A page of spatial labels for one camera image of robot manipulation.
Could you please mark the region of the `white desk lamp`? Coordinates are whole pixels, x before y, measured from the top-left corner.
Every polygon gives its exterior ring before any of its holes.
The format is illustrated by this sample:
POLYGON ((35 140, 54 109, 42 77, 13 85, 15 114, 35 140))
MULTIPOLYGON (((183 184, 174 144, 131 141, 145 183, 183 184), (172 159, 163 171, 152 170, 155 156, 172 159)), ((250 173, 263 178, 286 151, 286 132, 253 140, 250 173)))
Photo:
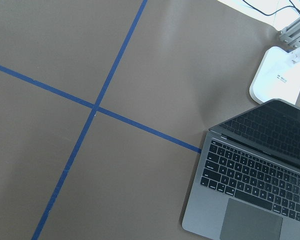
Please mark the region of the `white desk lamp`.
POLYGON ((287 52, 269 48, 249 87, 251 98, 258 104, 280 99, 296 104, 300 94, 300 47, 287 52))

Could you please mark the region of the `brown paper table cover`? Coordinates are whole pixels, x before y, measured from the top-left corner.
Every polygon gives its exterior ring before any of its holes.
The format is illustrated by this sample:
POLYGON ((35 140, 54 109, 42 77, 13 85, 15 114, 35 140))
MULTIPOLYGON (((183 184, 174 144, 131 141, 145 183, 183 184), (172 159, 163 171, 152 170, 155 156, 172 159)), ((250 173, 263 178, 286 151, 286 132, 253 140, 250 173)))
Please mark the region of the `brown paper table cover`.
POLYGON ((0 0, 0 240, 198 240, 206 132, 280 44, 218 0, 0 0))

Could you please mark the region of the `aluminium frame post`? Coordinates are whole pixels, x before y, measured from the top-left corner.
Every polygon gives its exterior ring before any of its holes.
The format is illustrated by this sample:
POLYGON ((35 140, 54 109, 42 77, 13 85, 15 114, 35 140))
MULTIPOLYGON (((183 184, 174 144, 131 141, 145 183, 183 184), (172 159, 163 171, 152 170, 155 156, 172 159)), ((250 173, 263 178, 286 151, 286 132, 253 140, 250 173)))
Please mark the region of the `aluminium frame post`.
POLYGON ((279 32, 279 40, 291 48, 300 47, 300 17, 279 32))

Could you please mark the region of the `grey laptop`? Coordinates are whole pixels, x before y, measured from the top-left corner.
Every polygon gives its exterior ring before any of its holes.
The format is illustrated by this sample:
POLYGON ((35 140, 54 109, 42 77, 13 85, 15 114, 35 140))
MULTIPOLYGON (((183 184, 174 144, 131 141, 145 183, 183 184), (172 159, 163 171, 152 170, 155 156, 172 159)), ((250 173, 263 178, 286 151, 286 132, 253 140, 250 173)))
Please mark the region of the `grey laptop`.
POLYGON ((300 240, 300 108, 272 99, 210 127, 181 225, 211 240, 300 240))

